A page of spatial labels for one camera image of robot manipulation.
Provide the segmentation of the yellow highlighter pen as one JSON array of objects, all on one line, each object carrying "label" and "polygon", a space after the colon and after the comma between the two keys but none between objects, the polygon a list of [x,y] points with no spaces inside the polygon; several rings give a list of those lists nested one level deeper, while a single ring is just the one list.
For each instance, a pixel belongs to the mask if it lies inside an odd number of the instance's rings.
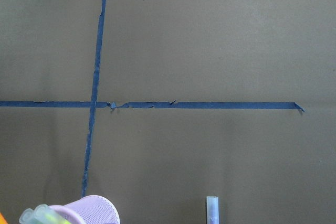
[{"label": "yellow highlighter pen", "polygon": [[71,224],[46,204],[39,205],[34,210],[34,218],[40,223]]}]

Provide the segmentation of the pink mesh pen holder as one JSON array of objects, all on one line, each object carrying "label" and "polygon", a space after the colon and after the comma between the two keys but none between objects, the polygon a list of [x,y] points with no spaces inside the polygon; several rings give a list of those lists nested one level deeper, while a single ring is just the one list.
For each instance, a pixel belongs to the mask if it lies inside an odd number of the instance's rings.
[{"label": "pink mesh pen holder", "polygon": [[118,211],[113,203],[98,195],[85,196],[64,206],[50,207],[70,223],[120,223]]}]

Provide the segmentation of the purple highlighter pen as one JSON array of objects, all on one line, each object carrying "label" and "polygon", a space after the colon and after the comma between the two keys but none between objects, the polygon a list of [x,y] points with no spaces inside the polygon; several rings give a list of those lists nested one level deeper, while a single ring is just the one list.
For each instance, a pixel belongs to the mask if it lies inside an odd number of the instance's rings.
[{"label": "purple highlighter pen", "polygon": [[219,224],[219,199],[217,196],[206,197],[206,223]]}]

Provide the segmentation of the green highlighter pen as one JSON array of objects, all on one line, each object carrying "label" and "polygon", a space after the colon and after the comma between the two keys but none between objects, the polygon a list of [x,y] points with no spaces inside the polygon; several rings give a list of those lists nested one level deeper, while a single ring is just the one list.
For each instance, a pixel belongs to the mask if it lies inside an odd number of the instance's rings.
[{"label": "green highlighter pen", "polygon": [[34,210],[28,208],[23,211],[19,218],[20,224],[43,224],[41,220],[38,220],[34,215]]}]

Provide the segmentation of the orange highlighter pen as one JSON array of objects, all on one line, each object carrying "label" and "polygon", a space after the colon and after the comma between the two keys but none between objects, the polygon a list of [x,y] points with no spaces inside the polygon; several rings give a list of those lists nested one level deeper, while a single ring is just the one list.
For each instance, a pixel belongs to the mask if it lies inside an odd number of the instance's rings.
[{"label": "orange highlighter pen", "polygon": [[4,218],[4,216],[0,213],[0,224],[7,224],[6,219]]}]

